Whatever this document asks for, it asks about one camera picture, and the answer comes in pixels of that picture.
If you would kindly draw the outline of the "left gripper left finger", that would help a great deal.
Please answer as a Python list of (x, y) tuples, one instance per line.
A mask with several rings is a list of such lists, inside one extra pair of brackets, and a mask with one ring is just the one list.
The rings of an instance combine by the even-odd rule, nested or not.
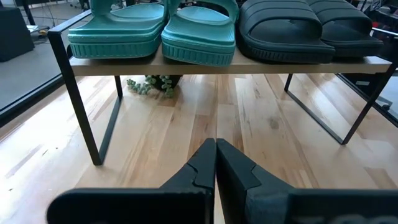
[(75, 188), (57, 196), (48, 224), (213, 224), (216, 141), (157, 188)]

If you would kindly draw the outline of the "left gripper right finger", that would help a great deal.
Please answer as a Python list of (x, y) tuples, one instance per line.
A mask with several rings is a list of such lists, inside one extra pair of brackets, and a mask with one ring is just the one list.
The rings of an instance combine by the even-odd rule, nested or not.
[(398, 224), (398, 190), (295, 188), (225, 139), (216, 146), (226, 223)]

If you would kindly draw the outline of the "green rubber slide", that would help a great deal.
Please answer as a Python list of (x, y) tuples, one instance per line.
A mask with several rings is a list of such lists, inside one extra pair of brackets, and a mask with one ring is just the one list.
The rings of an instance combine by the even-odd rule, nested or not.
[(92, 19), (69, 30), (76, 58), (142, 58), (154, 54), (167, 23), (167, 3), (144, 2), (112, 10), (115, 0), (90, 0)]
[(235, 0), (199, 0), (226, 9), (228, 15), (202, 6), (180, 8), (182, 0), (166, 0), (169, 21), (161, 33), (164, 57), (206, 66), (228, 66), (236, 48)]

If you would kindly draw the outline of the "succulent in black pot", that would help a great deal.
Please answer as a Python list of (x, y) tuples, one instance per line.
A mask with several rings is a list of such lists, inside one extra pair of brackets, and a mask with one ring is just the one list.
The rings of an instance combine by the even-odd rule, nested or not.
[(127, 79), (130, 90), (139, 95), (148, 95), (151, 90), (164, 92), (167, 98), (174, 96), (174, 91), (183, 75), (145, 75), (143, 83)]

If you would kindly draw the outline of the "black aluminium table frame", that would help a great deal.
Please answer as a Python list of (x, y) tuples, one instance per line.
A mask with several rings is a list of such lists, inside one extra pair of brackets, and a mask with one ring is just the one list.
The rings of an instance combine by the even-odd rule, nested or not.
[[(336, 76), (352, 88), (364, 100), (370, 99), (370, 96), (374, 93), (381, 80), (381, 77), (378, 75), (364, 73), (336, 73)], [(35, 105), (38, 101), (54, 92), (63, 84), (64, 81), (61, 73), (52, 78), (44, 78), (44, 80), (35, 88), (25, 92), (16, 100), (11, 101), (4, 106), (0, 106), (0, 127), (3, 127), (16, 116), (19, 116), (25, 110)], [(398, 127), (398, 114), (394, 114), (389, 109), (390, 105), (387, 106), (374, 103), (373, 107), (394, 126)]]

